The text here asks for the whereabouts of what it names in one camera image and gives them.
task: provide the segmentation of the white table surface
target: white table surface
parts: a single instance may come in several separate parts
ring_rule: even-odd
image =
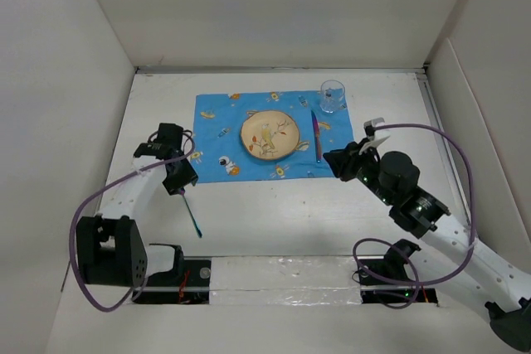
[[[193,126],[195,96],[206,93],[317,90],[328,79],[347,88],[355,139],[363,122],[428,124],[414,74],[351,70],[203,75],[137,75],[125,111],[109,181],[129,170],[139,143],[159,122]],[[408,153],[421,169],[420,185],[458,216],[449,177],[432,133],[393,130],[383,151]],[[110,192],[103,202],[110,198]],[[183,246],[187,256],[350,255],[353,243],[375,236],[391,242],[405,235],[383,206],[358,182],[333,178],[199,184],[188,200],[204,234],[198,239],[180,197],[160,187],[140,230],[144,243]],[[364,254],[381,254],[379,246]],[[103,303],[123,289],[91,287]],[[83,299],[71,274],[61,297],[50,353],[92,352],[511,352],[472,312],[451,300],[407,311],[379,305],[138,306],[102,314]]]

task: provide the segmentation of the ceramic plate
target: ceramic plate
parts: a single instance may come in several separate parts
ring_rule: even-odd
[[[280,111],[253,114],[241,126],[240,135],[247,152],[265,161],[290,155],[297,148],[300,137],[295,121]]]

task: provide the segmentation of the glass cup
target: glass cup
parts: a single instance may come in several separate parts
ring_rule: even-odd
[[[327,80],[321,85],[321,102],[319,105],[324,112],[332,114],[344,108],[345,86],[337,80]]]

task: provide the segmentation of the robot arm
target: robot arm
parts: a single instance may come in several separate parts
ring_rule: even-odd
[[[137,288],[156,273],[183,272],[183,252],[178,245],[144,246],[136,221],[162,183],[169,195],[195,185],[197,174],[184,158],[160,166],[147,166],[181,157],[183,128],[160,124],[157,137],[139,145],[134,153],[133,172],[138,175],[122,182],[109,203],[95,216],[82,217],[76,227],[77,258],[85,284]],[[114,245],[102,245],[114,240]]]
[[[324,159],[332,172],[344,182],[357,178],[385,205],[391,206],[389,216],[398,226],[453,263],[463,264],[470,257],[463,273],[455,279],[440,281],[438,288],[454,297],[479,291],[474,298],[455,298],[488,319],[496,335],[512,348],[529,352],[531,275],[516,269],[477,238],[470,248],[469,233],[464,226],[445,205],[417,185],[420,171],[405,153],[390,152],[379,157],[376,148],[389,137],[387,130],[375,129],[382,124],[383,119],[365,123],[367,137],[360,143],[352,142],[345,149],[325,153]],[[422,257],[420,248],[408,244],[411,244],[409,257],[415,260],[421,274],[433,276],[436,269],[435,276],[440,277],[444,269],[441,262],[426,256],[418,262]],[[483,300],[487,313],[480,310]]]

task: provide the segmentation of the blue tablecloth with cartoon print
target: blue tablecloth with cartoon print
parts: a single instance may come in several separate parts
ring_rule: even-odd
[[[286,158],[262,161],[243,147],[240,129],[250,115],[271,109],[288,114],[297,123],[300,141]],[[316,162],[311,109],[319,121],[323,153],[353,141],[346,105],[326,114],[319,107],[318,91],[198,95],[193,121],[196,151],[191,156],[198,182],[333,177],[324,159]]]

